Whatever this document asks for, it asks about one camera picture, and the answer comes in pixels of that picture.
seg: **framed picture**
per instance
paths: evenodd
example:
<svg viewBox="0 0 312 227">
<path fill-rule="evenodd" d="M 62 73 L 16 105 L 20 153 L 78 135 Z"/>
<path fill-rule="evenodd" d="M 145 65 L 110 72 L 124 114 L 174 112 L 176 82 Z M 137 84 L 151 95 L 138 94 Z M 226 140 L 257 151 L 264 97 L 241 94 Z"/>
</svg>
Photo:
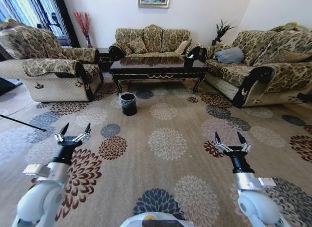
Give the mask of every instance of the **framed picture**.
<svg viewBox="0 0 312 227">
<path fill-rule="evenodd" d="M 139 7 L 168 8 L 169 0 L 138 0 Z"/>
</svg>

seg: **glass tabletop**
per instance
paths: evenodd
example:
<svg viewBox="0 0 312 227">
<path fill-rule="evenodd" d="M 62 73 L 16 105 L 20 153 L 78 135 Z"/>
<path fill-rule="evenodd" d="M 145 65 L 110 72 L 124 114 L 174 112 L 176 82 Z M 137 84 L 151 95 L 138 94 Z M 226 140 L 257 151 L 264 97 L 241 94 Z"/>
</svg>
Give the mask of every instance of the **glass tabletop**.
<svg viewBox="0 0 312 227">
<path fill-rule="evenodd" d="M 193 67 L 203 67 L 205 64 L 195 60 Z M 127 68 L 183 68 L 184 58 L 182 57 L 124 57 L 115 61 L 111 69 Z"/>
</svg>

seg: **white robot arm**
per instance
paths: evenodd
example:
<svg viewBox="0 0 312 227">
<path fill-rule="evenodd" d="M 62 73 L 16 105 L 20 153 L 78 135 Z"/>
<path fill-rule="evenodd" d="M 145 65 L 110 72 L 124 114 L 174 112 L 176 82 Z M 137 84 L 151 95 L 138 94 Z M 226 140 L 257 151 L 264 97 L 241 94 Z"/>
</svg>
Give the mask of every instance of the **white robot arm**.
<svg viewBox="0 0 312 227">
<path fill-rule="evenodd" d="M 226 146 L 215 133 L 215 147 L 221 153 L 231 158 L 234 166 L 233 173 L 236 176 L 238 206 L 248 217 L 253 227 L 291 227 L 280 214 L 278 206 L 272 199 L 259 192 L 265 188 L 276 186 L 272 178 L 255 178 L 254 171 L 245 160 L 251 146 L 239 133 L 238 138 L 241 146 Z"/>
<path fill-rule="evenodd" d="M 67 124 L 56 140 L 60 151 L 48 166 L 29 165 L 23 173 L 37 175 L 39 185 L 30 189 L 19 201 L 17 215 L 12 227 L 52 227 L 59 206 L 65 196 L 64 188 L 68 179 L 68 169 L 76 147 L 90 139 L 90 124 L 85 132 L 77 137 L 64 137 Z"/>
</svg>

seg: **trash can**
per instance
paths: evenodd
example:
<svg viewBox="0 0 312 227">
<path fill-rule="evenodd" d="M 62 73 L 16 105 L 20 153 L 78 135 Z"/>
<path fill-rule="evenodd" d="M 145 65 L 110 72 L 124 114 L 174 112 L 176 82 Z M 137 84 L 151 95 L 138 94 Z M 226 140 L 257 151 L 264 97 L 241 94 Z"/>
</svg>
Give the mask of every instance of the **trash can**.
<svg viewBox="0 0 312 227">
<path fill-rule="evenodd" d="M 119 95 L 119 102 L 122 106 L 122 113 L 126 116 L 132 116 L 137 112 L 136 96 L 132 93 L 123 93 Z"/>
</svg>

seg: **sofa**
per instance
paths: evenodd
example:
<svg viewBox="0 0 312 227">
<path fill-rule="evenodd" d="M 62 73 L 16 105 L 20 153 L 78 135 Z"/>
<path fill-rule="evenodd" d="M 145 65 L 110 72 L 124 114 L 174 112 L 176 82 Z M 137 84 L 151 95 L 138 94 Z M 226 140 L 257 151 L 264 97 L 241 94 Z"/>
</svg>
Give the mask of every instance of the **sofa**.
<svg viewBox="0 0 312 227">
<path fill-rule="evenodd" d="M 162 29 L 156 25 L 150 25 L 143 29 L 118 28 L 115 33 L 116 42 L 109 47 L 111 59 L 120 60 L 123 57 L 141 58 L 144 57 L 178 57 L 184 60 L 185 55 L 194 54 L 198 58 L 200 47 L 191 44 L 190 31 L 186 29 Z M 135 53 L 129 47 L 131 42 L 142 38 L 145 51 Z M 181 53 L 175 51 L 183 41 L 189 41 L 188 46 Z"/>
<path fill-rule="evenodd" d="M 239 47 L 242 63 L 220 63 L 215 53 Z M 312 89 L 312 32 L 242 31 L 232 44 L 204 47 L 206 82 L 235 106 L 297 102 Z"/>
<path fill-rule="evenodd" d="M 0 50 L 0 77 L 20 79 L 36 102 L 92 101 L 103 81 L 96 49 L 61 47 L 46 29 L 2 30 Z"/>
</svg>

